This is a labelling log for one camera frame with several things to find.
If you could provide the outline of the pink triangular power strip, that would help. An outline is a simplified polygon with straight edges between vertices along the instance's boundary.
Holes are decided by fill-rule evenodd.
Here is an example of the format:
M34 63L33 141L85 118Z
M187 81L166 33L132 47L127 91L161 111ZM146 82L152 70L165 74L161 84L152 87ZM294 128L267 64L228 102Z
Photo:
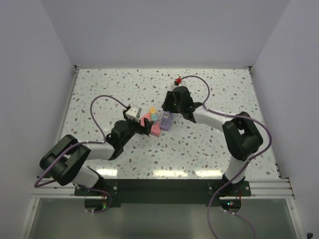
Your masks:
M143 123L143 119L144 118L147 118L149 121L151 121L151 114L150 113L147 113L145 114L143 117L140 118L140 124L141 126L144 125ZM160 136L160 133L161 133L161 129L160 129L160 123L159 121L156 121L154 122L153 126L152 126L152 130L151 130L151 134L154 135L154 136L157 136L159 137Z

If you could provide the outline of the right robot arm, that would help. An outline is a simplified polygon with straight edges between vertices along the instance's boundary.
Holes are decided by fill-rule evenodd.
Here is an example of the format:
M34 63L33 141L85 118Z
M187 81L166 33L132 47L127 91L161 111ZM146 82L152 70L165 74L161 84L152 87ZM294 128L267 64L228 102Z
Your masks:
M224 114L209 112L203 103L194 102L187 87L176 87L166 93L162 109L165 112L180 114L193 123L207 125L224 134L231 154L226 172L223 174L222 190L232 196L239 191L239 182L245 178L246 164L263 144L263 138L249 114L241 112L231 120Z

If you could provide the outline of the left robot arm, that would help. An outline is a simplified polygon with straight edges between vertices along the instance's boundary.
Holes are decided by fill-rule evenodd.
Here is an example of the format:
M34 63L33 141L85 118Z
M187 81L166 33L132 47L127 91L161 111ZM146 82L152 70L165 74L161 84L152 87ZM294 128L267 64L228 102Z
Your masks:
M115 123L104 141L79 142L74 136L67 134L41 159L39 166L43 173L38 177L35 188L57 182L61 186L69 183L85 186L91 195L99 195L103 191L103 183L99 175L91 169L85 169L87 160L114 160L124 152L124 146L135 134L149 135L153 121L147 118L140 120L125 119Z

